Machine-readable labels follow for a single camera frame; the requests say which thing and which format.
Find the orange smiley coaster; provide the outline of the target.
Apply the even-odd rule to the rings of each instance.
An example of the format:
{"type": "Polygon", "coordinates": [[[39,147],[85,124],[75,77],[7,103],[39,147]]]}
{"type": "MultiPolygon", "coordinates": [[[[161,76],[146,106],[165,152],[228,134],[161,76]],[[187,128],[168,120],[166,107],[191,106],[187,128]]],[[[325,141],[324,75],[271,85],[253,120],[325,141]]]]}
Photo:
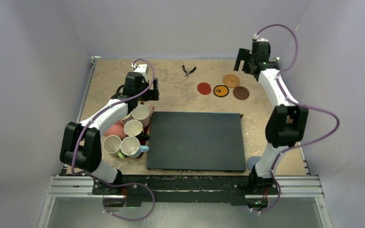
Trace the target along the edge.
{"type": "Polygon", "coordinates": [[[213,89],[213,94],[216,97],[220,97],[220,98],[226,97],[229,94],[229,92],[230,92],[229,88],[225,85],[217,85],[213,89]]]}

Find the dark brown wooden coaster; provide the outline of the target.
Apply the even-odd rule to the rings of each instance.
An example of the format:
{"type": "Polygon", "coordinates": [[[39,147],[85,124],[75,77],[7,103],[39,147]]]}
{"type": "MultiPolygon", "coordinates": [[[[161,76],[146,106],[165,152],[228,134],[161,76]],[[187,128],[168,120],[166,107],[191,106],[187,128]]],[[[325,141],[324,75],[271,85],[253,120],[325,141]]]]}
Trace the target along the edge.
{"type": "Polygon", "coordinates": [[[238,86],[233,89],[233,95],[239,100],[246,100],[249,97],[250,93],[247,88],[243,86],[238,86]]]}

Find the red apple coaster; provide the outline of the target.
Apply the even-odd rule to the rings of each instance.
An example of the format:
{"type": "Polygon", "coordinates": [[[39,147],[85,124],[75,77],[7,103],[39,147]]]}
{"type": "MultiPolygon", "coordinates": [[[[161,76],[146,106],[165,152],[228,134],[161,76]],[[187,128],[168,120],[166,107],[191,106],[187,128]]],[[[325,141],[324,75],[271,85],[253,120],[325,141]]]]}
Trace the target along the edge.
{"type": "Polygon", "coordinates": [[[197,85],[197,90],[202,95],[209,95],[212,91],[210,84],[201,82],[197,85]]]}

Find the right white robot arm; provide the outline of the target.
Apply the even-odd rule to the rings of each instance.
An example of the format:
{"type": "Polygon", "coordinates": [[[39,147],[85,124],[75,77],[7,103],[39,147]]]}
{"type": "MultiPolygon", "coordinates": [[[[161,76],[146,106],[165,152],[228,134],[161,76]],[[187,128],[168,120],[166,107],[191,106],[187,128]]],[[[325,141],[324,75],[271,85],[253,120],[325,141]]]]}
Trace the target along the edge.
{"type": "Polygon", "coordinates": [[[267,146],[260,157],[248,159],[250,169],[247,186],[253,193],[260,193],[273,186],[275,169],[283,159],[287,149],[303,139],[308,109],[296,104],[284,82],[278,76],[279,66],[271,61],[270,43],[265,38],[254,37],[252,49],[241,48],[235,62],[234,70],[254,76],[259,82],[272,104],[273,111],[266,124],[265,137],[267,146]]]}

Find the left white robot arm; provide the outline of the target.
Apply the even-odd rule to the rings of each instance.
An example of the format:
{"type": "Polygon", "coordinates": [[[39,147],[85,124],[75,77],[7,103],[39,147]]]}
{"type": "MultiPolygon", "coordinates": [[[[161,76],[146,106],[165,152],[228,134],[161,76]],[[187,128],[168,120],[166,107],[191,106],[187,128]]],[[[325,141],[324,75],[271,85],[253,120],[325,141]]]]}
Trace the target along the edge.
{"type": "Polygon", "coordinates": [[[64,131],[59,159],[104,182],[110,194],[123,187],[120,170],[102,158],[101,138],[117,121],[131,113],[143,101],[159,100],[158,79],[148,81],[142,73],[129,72],[125,83],[111,96],[107,104],[91,117],[69,122],[64,131]]]}

